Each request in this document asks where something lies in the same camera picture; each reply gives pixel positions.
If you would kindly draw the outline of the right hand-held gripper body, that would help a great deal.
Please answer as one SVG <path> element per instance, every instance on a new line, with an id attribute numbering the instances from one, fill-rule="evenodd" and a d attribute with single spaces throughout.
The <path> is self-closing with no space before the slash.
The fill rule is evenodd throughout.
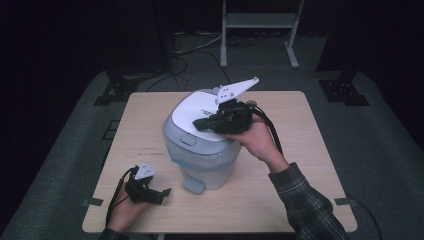
<path id="1" fill-rule="evenodd" d="M 259 82 L 257 77 L 249 80 L 220 86 L 215 103 L 220 114 L 218 119 L 213 119 L 218 134 L 239 134 L 246 131 L 252 122 L 253 110 L 256 106 L 249 106 L 239 101 L 237 97 Z"/>

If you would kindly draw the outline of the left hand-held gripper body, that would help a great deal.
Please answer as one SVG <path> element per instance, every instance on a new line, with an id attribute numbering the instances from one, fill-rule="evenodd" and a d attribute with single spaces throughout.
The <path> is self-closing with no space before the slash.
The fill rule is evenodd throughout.
<path id="1" fill-rule="evenodd" d="M 125 191 L 134 203 L 147 202 L 161 205 L 164 193 L 151 189 L 149 183 L 153 180 L 156 171 L 146 162 L 128 170 L 128 182 Z"/>

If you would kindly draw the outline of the white grey pedal trash can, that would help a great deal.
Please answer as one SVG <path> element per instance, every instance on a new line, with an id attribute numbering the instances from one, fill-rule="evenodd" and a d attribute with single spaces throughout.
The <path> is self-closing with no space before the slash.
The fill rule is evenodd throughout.
<path id="1" fill-rule="evenodd" d="M 235 167 L 241 145 L 212 130 L 198 131 L 193 122 L 216 114 L 217 89 L 202 89 L 185 96 L 162 126 L 170 159 L 184 175 L 183 186 L 196 194 L 219 189 Z"/>

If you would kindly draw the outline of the person's left hand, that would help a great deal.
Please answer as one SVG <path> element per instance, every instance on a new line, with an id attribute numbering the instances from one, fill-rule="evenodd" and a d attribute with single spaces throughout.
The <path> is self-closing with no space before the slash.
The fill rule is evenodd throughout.
<path id="1" fill-rule="evenodd" d="M 149 207 L 151 207 L 151 204 L 146 202 L 134 203 L 125 191 L 125 185 L 123 185 L 119 191 L 106 227 L 123 233 L 136 223 L 142 213 Z"/>

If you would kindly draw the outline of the person's right hand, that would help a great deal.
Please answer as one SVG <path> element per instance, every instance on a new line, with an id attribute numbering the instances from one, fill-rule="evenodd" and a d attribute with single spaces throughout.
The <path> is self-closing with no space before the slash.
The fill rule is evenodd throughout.
<path id="1" fill-rule="evenodd" d="M 224 134 L 224 137 L 238 141 L 250 154 L 264 162 L 272 174 L 290 167 L 283 154 L 277 149 L 265 121 L 253 115 L 247 131 L 241 134 Z"/>

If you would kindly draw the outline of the clear plastic bin liner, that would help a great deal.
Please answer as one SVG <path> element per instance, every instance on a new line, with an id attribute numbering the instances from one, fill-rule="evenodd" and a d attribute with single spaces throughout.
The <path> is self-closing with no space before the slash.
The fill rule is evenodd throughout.
<path id="1" fill-rule="evenodd" d="M 163 138 L 173 162 L 197 171 L 228 168 L 241 151 L 238 142 L 221 137 L 217 141 L 208 141 L 181 131 L 163 130 Z"/>

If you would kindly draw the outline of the grey tape piece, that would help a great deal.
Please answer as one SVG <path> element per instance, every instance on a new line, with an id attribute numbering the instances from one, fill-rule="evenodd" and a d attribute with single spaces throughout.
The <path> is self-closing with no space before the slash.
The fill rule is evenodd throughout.
<path id="1" fill-rule="evenodd" d="M 84 199 L 81 205 L 85 207 L 88 207 L 90 205 L 101 206 L 103 204 L 103 201 L 104 201 L 103 199 L 89 198 L 89 199 Z"/>
<path id="2" fill-rule="evenodd" d="M 337 198 L 335 200 L 335 203 L 337 206 L 342 206 L 342 205 L 349 205 L 349 206 L 356 206 L 357 203 L 353 198 L 350 197 L 345 197 L 345 198 Z"/>

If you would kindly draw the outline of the dark floor outlet plate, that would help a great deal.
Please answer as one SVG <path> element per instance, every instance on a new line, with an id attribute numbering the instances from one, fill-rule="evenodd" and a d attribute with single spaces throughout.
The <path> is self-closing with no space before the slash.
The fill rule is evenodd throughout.
<path id="1" fill-rule="evenodd" d="M 113 140 L 117 130 L 119 128 L 120 121 L 119 120 L 111 120 L 103 133 L 102 139 L 103 140 Z"/>

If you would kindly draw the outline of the black stand with flat base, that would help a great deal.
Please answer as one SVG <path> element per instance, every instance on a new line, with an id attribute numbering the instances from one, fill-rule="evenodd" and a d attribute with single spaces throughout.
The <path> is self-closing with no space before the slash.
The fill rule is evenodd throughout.
<path id="1" fill-rule="evenodd" d="M 162 0 L 90 0 L 109 92 L 98 105 L 125 101 L 144 79 L 168 70 L 170 46 Z"/>

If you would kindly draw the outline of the white metal stand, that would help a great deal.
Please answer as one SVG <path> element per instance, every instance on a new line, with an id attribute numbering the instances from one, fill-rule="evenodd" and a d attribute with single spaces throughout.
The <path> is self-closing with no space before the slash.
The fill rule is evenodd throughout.
<path id="1" fill-rule="evenodd" d="M 290 29 L 290 37 L 284 42 L 290 65 L 299 68 L 293 50 L 305 0 L 298 0 L 297 11 L 293 13 L 231 13 L 227 11 L 227 0 L 222 0 L 222 24 L 220 45 L 220 66 L 226 68 L 227 63 L 227 31 L 229 29 Z"/>

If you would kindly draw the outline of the black stand with perforated base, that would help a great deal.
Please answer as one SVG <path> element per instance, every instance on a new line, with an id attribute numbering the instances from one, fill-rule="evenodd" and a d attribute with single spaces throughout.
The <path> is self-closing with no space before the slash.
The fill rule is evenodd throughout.
<path id="1" fill-rule="evenodd" d="M 340 70 L 337 78 L 319 81 L 329 102 L 369 105 L 353 84 L 361 60 L 358 20 L 354 0 L 340 0 L 317 67 L 318 71 Z"/>

